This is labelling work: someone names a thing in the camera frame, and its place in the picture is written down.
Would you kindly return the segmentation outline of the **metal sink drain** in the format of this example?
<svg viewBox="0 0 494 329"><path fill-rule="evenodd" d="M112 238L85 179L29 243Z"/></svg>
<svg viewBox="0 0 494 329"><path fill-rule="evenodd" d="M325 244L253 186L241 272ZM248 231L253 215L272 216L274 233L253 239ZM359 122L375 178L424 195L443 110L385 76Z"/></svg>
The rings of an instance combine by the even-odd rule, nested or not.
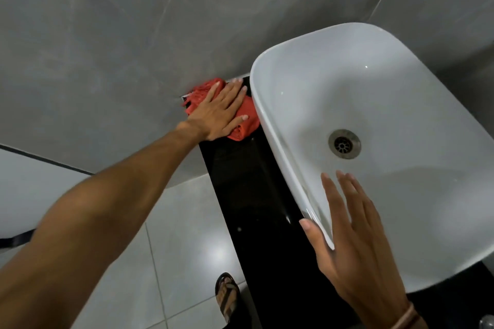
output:
<svg viewBox="0 0 494 329"><path fill-rule="evenodd" d="M361 140L348 129L336 129L328 136L330 151L338 158L351 160L361 154Z"/></svg>

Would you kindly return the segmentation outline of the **person's right hand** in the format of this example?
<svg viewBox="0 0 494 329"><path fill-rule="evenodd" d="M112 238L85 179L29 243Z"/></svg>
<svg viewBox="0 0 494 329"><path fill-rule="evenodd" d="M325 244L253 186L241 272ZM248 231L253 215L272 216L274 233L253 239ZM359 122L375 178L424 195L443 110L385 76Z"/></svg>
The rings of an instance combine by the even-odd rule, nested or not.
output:
<svg viewBox="0 0 494 329"><path fill-rule="evenodd" d="M361 225L352 225L344 195L322 173L334 249L330 251L330 259L316 257L317 264L367 329L392 329L411 304L380 215L356 178L347 174L361 196Z"/></svg>

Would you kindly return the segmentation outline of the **person's left forearm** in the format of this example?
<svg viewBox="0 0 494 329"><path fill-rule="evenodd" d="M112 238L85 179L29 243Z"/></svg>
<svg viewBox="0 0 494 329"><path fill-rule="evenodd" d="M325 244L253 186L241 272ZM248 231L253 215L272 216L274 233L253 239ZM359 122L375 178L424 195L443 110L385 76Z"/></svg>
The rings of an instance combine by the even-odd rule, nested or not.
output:
<svg viewBox="0 0 494 329"><path fill-rule="evenodd" d="M204 122L182 122L60 197L0 269L0 329L70 329L175 170L210 132Z"/></svg>

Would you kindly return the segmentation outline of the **red cleaning cloth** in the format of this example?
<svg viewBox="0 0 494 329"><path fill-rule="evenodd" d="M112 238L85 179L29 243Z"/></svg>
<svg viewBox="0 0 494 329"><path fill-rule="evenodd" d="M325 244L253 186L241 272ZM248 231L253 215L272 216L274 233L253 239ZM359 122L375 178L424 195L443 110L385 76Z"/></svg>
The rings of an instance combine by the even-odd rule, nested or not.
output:
<svg viewBox="0 0 494 329"><path fill-rule="evenodd" d="M211 87L214 86L216 83L219 83L213 96L213 98L216 98L217 95L226 86L226 81L221 78L213 78L205 83L197 85L187 94L182 96L182 107L185 109L185 112L188 115L191 114L198 107L201 101L203 101L209 93ZM247 116L248 118L247 120L242 121L242 123L236 126L227 136L227 138L233 141L242 141L246 139L260 126L260 120L256 113L254 101L251 96L245 95L243 103L238 108L235 117L239 116Z"/></svg>

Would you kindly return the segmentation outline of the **white ceramic sink basin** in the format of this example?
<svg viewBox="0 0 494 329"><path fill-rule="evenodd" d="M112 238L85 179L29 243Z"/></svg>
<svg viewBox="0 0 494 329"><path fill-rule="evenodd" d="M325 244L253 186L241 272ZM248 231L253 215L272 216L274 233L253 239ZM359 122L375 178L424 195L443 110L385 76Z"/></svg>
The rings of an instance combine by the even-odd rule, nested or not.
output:
<svg viewBox="0 0 494 329"><path fill-rule="evenodd" d="M320 174L342 170L373 200L407 293L494 252L494 139L392 34L353 22L275 45L250 90L294 200L332 249ZM359 137L358 157L330 151L336 129Z"/></svg>

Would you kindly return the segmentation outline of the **person's right forearm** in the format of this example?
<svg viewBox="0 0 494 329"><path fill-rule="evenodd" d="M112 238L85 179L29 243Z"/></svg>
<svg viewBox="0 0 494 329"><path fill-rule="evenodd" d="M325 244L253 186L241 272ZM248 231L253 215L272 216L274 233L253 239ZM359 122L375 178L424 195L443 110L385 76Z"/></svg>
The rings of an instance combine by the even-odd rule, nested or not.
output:
<svg viewBox="0 0 494 329"><path fill-rule="evenodd" d="M429 327L422 316L413 311L404 321L401 329L429 329Z"/></svg>

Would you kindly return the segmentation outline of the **person's left hand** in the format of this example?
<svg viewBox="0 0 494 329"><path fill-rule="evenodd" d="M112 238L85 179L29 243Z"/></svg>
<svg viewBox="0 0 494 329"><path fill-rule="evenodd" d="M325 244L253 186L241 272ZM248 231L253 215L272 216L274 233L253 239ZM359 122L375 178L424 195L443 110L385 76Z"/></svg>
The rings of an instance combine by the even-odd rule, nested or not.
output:
<svg viewBox="0 0 494 329"><path fill-rule="evenodd" d="M187 120L180 124L181 127L191 127L197 131L199 133L199 141L211 141L230 134L229 123L236 118L237 110L243 103L247 87L243 83L241 91L232 103L224 103L224 88L216 97L218 100L217 108L205 108L203 100L189 114Z"/></svg>

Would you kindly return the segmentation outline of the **brown strappy sandal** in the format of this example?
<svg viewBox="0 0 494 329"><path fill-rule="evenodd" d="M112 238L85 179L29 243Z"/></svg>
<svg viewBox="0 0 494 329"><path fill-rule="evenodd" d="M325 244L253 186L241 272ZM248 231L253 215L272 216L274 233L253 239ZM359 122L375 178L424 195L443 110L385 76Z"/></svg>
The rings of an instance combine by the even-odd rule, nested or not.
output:
<svg viewBox="0 0 494 329"><path fill-rule="evenodd" d="M224 272L218 277L214 292L221 315L226 323L230 324L233 314L240 307L240 288L234 278L228 272Z"/></svg>

